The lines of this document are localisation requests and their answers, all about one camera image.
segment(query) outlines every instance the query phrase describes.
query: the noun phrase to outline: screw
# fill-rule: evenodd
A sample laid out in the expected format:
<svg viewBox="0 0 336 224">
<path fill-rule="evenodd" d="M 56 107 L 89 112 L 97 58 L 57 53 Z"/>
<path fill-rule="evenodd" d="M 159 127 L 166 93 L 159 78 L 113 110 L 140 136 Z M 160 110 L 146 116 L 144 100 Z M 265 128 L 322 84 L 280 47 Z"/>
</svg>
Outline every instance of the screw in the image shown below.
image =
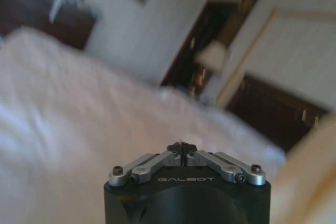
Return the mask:
<svg viewBox="0 0 336 224">
<path fill-rule="evenodd" d="M 236 176 L 235 176 L 235 181 L 237 183 L 244 183 L 245 176 L 242 173 L 237 173 Z"/>
<path fill-rule="evenodd" d="M 113 168 L 113 175 L 120 175 L 123 172 L 122 166 L 117 165 Z"/>
<path fill-rule="evenodd" d="M 261 166 L 260 165 L 251 165 L 251 171 L 253 173 L 261 173 Z"/>
<path fill-rule="evenodd" d="M 137 174 L 131 174 L 130 183 L 133 185 L 137 185 L 139 183 L 139 176 Z"/>
</svg>

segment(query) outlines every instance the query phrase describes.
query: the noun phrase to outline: wooden furniture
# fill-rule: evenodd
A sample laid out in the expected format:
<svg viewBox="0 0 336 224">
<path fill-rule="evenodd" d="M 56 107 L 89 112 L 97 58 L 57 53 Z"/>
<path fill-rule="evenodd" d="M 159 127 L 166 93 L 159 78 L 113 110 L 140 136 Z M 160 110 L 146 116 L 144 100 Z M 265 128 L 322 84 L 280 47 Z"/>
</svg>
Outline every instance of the wooden furniture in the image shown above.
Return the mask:
<svg viewBox="0 0 336 224">
<path fill-rule="evenodd" d="M 291 93 L 245 75 L 226 110 L 289 151 L 328 110 Z"/>
<path fill-rule="evenodd" d="M 54 0 L 0 0 L 0 35 L 21 26 L 44 31 L 64 44 L 84 49 L 96 18 L 90 11 L 63 4 L 53 24 L 49 11 Z"/>
<path fill-rule="evenodd" d="M 204 73 L 204 68 L 194 62 L 197 53 L 215 39 L 229 47 L 256 2 L 208 2 L 161 85 L 173 86 L 197 97 L 212 75 L 208 71 L 202 86 L 194 85 Z"/>
</svg>

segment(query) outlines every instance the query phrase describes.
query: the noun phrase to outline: white blanket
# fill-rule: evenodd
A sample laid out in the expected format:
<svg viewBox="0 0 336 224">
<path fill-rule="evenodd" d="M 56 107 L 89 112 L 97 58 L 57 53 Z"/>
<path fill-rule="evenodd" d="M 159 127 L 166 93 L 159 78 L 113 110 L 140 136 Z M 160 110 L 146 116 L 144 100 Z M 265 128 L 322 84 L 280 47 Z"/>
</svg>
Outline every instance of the white blanket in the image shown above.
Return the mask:
<svg viewBox="0 0 336 224">
<path fill-rule="evenodd" d="M 114 165 L 176 141 L 261 164 L 284 153 L 235 117 L 136 83 L 25 28 L 0 49 L 0 222 L 104 223 Z"/>
</svg>

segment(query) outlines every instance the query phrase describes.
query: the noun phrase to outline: silver linkage arm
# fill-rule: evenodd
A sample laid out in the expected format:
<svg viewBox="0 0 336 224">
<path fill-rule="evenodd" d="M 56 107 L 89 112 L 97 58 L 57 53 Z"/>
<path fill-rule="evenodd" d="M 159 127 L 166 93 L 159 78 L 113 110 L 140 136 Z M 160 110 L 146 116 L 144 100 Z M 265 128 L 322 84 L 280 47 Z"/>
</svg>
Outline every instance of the silver linkage arm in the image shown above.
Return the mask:
<svg viewBox="0 0 336 224">
<path fill-rule="evenodd" d="M 222 179 L 228 182 L 243 183 L 245 181 L 243 172 L 238 166 L 226 163 L 205 151 L 189 153 L 187 155 L 187 164 L 188 166 L 208 166 L 218 172 Z"/>
<path fill-rule="evenodd" d="M 261 169 L 259 165 L 247 165 L 223 152 L 217 152 L 214 154 L 215 157 L 222 159 L 223 161 L 239 166 L 243 170 L 243 174 L 246 177 L 246 181 L 252 185 L 261 186 L 266 182 L 266 174 Z"/>
<path fill-rule="evenodd" d="M 180 166 L 181 156 L 177 153 L 165 151 L 149 162 L 133 168 L 130 176 L 132 184 L 142 184 L 151 180 L 152 175 L 163 166 Z"/>
<path fill-rule="evenodd" d="M 146 163 L 153 157 L 155 157 L 155 154 L 147 153 L 125 166 L 115 166 L 109 174 L 110 186 L 125 185 L 130 178 L 132 169 L 138 165 Z"/>
</svg>

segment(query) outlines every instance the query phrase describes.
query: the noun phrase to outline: white wall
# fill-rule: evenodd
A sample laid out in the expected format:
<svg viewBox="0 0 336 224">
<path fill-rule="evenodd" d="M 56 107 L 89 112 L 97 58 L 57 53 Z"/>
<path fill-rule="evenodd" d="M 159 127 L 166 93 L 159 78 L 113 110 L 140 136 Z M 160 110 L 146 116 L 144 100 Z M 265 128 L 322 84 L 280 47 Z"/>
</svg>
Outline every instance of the white wall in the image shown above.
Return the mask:
<svg viewBox="0 0 336 224">
<path fill-rule="evenodd" d="M 148 83 L 164 78 L 206 0 L 86 0 L 101 11 L 86 51 Z"/>
<path fill-rule="evenodd" d="M 212 80 L 210 80 L 208 86 L 206 87 L 205 91 L 202 94 L 203 99 L 214 101 L 217 98 L 222 87 L 225 85 L 228 78 L 235 71 L 237 65 L 239 64 L 240 60 L 246 53 L 248 47 L 253 42 L 259 30 L 265 23 L 267 17 L 270 15 L 271 11 L 275 7 L 285 7 L 285 8 L 295 9 L 295 10 L 319 10 L 321 12 L 336 13 L 336 0 L 259 0 L 259 2 L 257 3 L 252 13 L 250 14 L 246 22 L 243 24 L 236 39 L 232 43 L 232 46 L 231 46 L 232 58 L 230 62 L 225 66 L 221 78 L 214 77 Z M 284 34 L 281 33 L 279 34 L 278 38 L 276 37 L 273 38 L 274 43 L 277 43 L 279 40 L 283 41 L 284 40 L 283 36 Z M 267 51 L 266 46 L 264 48 L 259 48 L 258 50 L 260 54 L 265 54 L 266 51 Z M 292 52 L 283 51 L 282 53 L 291 54 Z M 328 74 L 333 75 L 334 78 L 336 79 L 336 71 L 333 71 L 330 68 L 326 71 L 328 71 Z M 287 88 L 290 88 L 290 85 L 288 85 L 288 83 L 286 83 L 285 86 Z M 312 98 L 313 100 L 318 100 L 318 102 L 322 102 L 323 104 L 336 108 L 336 100 L 332 102 L 330 101 L 328 97 L 326 97 L 326 95 L 330 95 L 330 94 L 323 93 L 323 94 L 320 94 L 320 96 L 317 98 L 311 97 L 311 94 L 309 94 L 309 92 L 305 92 L 305 90 L 301 90 L 300 94 L 302 94 L 304 97 Z"/>
</svg>

